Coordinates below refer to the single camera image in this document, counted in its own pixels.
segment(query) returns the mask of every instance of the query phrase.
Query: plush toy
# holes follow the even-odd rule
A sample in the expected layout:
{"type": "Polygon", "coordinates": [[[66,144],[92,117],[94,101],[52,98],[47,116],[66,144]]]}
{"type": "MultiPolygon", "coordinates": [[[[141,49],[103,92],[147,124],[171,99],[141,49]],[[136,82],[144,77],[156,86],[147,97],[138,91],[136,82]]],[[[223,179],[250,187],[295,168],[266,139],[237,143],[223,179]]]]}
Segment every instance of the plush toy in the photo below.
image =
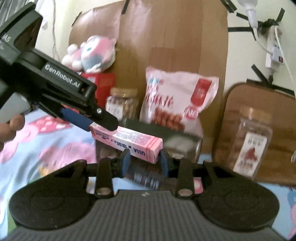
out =
{"type": "Polygon", "coordinates": [[[100,73],[115,61],[115,40],[94,35],[89,37],[81,52],[81,62],[86,73],[100,73]]]}
{"type": "Polygon", "coordinates": [[[68,54],[62,59],[62,64],[74,71],[82,71],[81,52],[85,44],[83,42],[80,48],[76,44],[71,44],[67,49],[68,54]]]}

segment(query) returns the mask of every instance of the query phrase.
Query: white wire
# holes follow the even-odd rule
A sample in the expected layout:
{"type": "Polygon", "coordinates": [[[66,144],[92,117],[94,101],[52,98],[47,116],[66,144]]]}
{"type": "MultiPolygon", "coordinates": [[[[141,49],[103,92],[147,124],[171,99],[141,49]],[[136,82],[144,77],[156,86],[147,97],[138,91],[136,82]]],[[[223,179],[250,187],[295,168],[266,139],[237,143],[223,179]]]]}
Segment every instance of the white wire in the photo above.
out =
{"type": "Polygon", "coordinates": [[[254,31],[254,35],[255,35],[255,39],[256,39],[256,42],[261,46],[261,48],[263,48],[267,53],[269,54],[272,54],[271,51],[269,51],[266,47],[263,46],[263,44],[261,43],[259,37],[258,37],[258,32],[257,32],[257,29],[256,28],[253,28],[253,31],[254,31]]]}
{"type": "Polygon", "coordinates": [[[54,10],[53,10],[53,23],[52,23],[52,36],[54,39],[54,45],[52,47],[52,55],[53,59],[55,59],[55,55],[57,55],[57,59],[59,62],[61,62],[61,58],[59,56],[59,53],[57,51],[57,40],[56,40],[56,35],[55,35],[55,23],[56,23],[56,17],[57,17],[57,5],[56,5],[56,0],[52,0],[53,5],[54,5],[54,10]]]}
{"type": "Polygon", "coordinates": [[[296,99],[296,86],[295,86],[295,83],[294,83],[294,80],[293,80],[293,75],[292,75],[292,73],[291,73],[291,71],[290,71],[289,65],[288,65],[288,63],[287,63],[287,61],[286,61],[286,58],[285,58],[285,56],[284,56],[283,49],[281,48],[281,43],[280,43],[280,41],[279,41],[278,27],[277,27],[277,26],[274,28],[274,32],[275,32],[275,34],[276,34],[276,41],[278,42],[279,50],[281,51],[281,54],[282,54],[282,57],[283,57],[284,63],[285,63],[285,65],[286,65],[287,69],[288,69],[288,72],[289,72],[290,78],[291,78],[291,80],[292,80],[293,89],[294,89],[294,94],[295,94],[295,99],[296,99]]]}

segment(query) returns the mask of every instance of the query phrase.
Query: gray textured grip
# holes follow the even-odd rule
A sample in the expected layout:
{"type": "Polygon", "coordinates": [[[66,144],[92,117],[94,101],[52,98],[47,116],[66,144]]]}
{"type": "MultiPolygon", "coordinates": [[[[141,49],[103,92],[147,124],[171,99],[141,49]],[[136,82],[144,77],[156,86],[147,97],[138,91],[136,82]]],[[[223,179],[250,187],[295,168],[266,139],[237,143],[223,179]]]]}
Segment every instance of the gray textured grip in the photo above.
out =
{"type": "Polygon", "coordinates": [[[5,241],[274,241],[284,240],[271,228],[252,233],[224,230],[205,219],[192,201],[169,191],[122,190],[101,199],[82,220],[54,231],[20,227],[5,241]]]}

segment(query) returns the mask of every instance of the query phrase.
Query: pink pattern on fabric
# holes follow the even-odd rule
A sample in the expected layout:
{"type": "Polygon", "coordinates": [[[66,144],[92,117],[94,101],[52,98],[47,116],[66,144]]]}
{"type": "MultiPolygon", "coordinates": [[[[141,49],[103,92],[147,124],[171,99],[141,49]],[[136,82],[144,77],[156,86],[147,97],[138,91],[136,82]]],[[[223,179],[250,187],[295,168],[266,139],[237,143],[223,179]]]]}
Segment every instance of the pink pattern on fabric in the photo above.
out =
{"type": "Polygon", "coordinates": [[[3,150],[0,152],[0,163],[4,164],[9,161],[15,154],[19,143],[30,142],[38,135],[38,128],[32,125],[26,125],[17,132],[15,138],[4,144],[3,150]]]}
{"type": "Polygon", "coordinates": [[[47,134],[54,131],[65,130],[72,127],[71,124],[61,123],[49,115],[43,116],[31,122],[30,125],[36,126],[40,134],[47,134]]]}
{"type": "Polygon", "coordinates": [[[15,154],[19,143],[30,142],[38,134],[49,134],[59,130],[71,128],[69,123],[61,123],[52,116],[46,115],[35,121],[32,121],[24,128],[17,132],[15,138],[6,142],[2,152],[0,152],[0,164],[9,161],[15,154]]]}
{"type": "Polygon", "coordinates": [[[63,148],[51,146],[42,150],[39,158],[51,172],[79,159],[86,160],[87,163],[96,163],[95,147],[79,142],[68,143],[63,148]]]}
{"type": "Polygon", "coordinates": [[[291,230],[288,240],[294,237],[296,234],[296,204],[291,208],[291,220],[294,223],[295,227],[291,230]]]}

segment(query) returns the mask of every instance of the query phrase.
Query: fabric bedsheet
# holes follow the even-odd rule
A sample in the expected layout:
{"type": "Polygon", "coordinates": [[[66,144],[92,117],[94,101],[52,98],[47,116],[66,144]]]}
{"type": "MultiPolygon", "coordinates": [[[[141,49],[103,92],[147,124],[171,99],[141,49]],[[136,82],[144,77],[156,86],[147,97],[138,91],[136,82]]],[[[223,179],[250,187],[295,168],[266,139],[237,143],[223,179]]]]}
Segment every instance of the fabric bedsheet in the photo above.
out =
{"type": "MultiPolygon", "coordinates": [[[[202,155],[200,162],[210,159],[202,155]]],[[[13,193],[41,178],[49,163],[59,168],[78,159],[95,163],[95,142],[90,132],[71,124],[60,123],[41,110],[26,115],[26,125],[16,138],[5,144],[0,153],[0,239],[15,227],[8,211],[13,193]]],[[[88,191],[93,192],[95,180],[90,179],[88,191]]],[[[142,189],[132,181],[113,179],[114,190],[142,189]]],[[[296,191],[288,187],[262,184],[279,199],[280,211],[273,228],[290,239],[296,233],[296,191]]]]}

